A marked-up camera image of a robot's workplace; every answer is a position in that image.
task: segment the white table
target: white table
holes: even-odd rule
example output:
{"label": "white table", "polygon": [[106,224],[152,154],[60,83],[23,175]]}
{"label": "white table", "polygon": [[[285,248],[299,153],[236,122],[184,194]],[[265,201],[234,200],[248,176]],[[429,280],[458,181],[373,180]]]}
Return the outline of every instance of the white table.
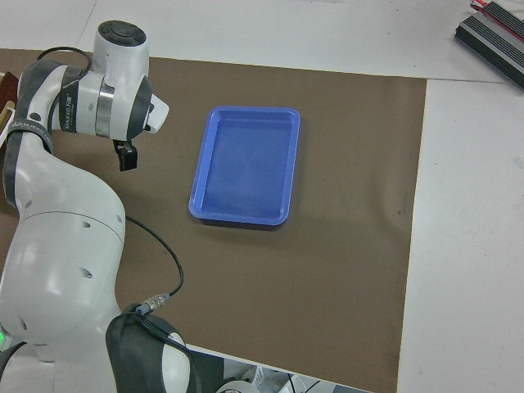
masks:
{"label": "white table", "polygon": [[91,50],[120,19],[152,56],[429,78],[398,392],[522,391],[524,101],[453,40],[468,4],[0,0],[0,47]]}

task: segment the blue plastic container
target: blue plastic container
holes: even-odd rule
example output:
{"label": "blue plastic container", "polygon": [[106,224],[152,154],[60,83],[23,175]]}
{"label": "blue plastic container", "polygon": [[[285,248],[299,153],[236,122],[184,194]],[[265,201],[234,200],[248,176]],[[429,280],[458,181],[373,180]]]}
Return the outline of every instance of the blue plastic container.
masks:
{"label": "blue plastic container", "polygon": [[198,219],[279,225],[289,214],[300,115],[219,106],[207,117],[189,211]]}

